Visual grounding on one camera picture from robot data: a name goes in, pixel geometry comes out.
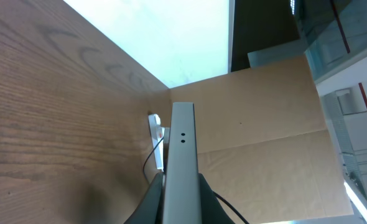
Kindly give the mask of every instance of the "cardboard panel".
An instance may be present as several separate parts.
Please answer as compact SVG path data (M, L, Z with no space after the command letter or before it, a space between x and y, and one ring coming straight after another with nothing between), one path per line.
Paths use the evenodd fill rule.
M195 103L198 152L326 129L304 56L171 89Z
M202 153L198 166L250 223L353 213L328 131Z

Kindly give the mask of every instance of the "light strip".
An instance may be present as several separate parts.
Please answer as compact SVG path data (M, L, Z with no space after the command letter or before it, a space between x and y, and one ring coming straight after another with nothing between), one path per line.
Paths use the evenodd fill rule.
M358 196L355 194L355 192L352 190L352 188L348 185L347 182L344 182L345 190L348 196L350 197L351 201L355 204L356 208L359 210L363 218L367 222L367 209L363 205L363 203L360 201Z

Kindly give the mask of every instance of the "wood grain surface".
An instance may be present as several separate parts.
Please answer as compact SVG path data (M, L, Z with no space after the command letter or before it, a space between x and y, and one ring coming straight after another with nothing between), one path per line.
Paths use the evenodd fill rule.
M0 223L81 223L91 189L123 222L169 94L62 0L0 0Z

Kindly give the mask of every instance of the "wire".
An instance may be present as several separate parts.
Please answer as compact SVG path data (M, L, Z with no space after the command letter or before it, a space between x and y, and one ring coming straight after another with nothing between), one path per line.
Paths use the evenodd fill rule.
M156 150L156 148L159 146L160 142L162 142L164 139L164 137L162 137L160 139L160 141L156 144L156 146L154 146L153 150L151 151L151 153L147 156L146 160L145 160L145 163L144 163L144 167L142 167L142 172L144 173L144 177L146 179L146 181L149 183L149 180L147 179L146 177L146 174L145 174L145 166L146 166L146 163L147 161L149 160L149 158L151 157L152 153Z
M237 216L239 216L239 218L241 219L241 221L243 221L245 224L250 224L249 222L247 222L247 220L234 208L234 206L232 206L227 200L225 200L223 197L221 197L221 195L217 194L216 192L214 192L214 195L219 198L223 203L225 203L230 209L232 209L233 212L235 212L235 214L237 214Z
M156 148L159 146L160 142L162 142L164 140L164 137L162 137L160 139L160 141L156 144L156 146L154 146L153 150L151 151L151 153L147 156L144 166L142 168L142 172L144 174L144 177L146 179L146 181L149 183L149 180L146 177L145 174L145 166L147 161L149 160L149 158L151 157L152 153L156 150ZM239 216L239 218L245 223L245 224L249 224L249 222L247 222L247 220L234 208L234 206L232 206L227 200L225 200L221 195L217 194L216 192L214 192L214 195L219 198L223 203L225 203L230 209L232 209L232 211L237 214L237 216Z

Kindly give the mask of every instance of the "white floor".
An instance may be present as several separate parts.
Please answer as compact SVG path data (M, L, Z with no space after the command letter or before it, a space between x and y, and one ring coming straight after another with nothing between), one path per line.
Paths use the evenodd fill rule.
M229 0L65 0L169 88L228 73Z

